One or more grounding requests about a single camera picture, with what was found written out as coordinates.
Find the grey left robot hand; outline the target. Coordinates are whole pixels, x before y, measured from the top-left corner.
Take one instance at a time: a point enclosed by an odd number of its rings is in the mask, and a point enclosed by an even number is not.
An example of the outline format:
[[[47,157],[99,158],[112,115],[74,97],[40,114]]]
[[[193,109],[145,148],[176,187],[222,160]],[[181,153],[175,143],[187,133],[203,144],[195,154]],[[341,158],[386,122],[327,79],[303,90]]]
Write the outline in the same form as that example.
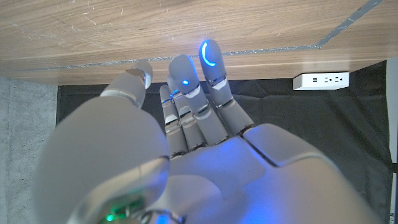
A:
[[[337,166],[233,98],[205,40],[203,91],[188,55],[160,90],[166,125],[142,109],[153,70],[118,75],[49,136],[32,190],[38,223],[379,223]]]

